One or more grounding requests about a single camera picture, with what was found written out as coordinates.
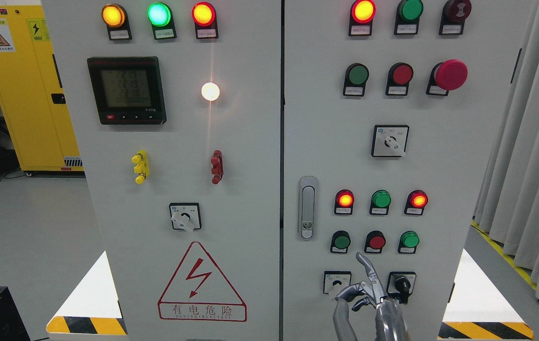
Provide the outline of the silver robotic hand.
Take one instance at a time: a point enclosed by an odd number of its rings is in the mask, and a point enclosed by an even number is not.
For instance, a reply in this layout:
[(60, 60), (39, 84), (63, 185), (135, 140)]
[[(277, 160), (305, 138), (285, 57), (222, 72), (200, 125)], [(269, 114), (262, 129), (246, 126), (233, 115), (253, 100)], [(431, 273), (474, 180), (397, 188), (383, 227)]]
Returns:
[(339, 341), (357, 340), (349, 322), (348, 303), (357, 296), (362, 296), (353, 305), (352, 311), (359, 311), (366, 305), (371, 305), (376, 309), (376, 341), (409, 341), (410, 334), (399, 303), (388, 297), (369, 259), (360, 252), (356, 253), (356, 259), (364, 266), (368, 280), (349, 285), (335, 296), (336, 309), (333, 313), (333, 323), (337, 339)]

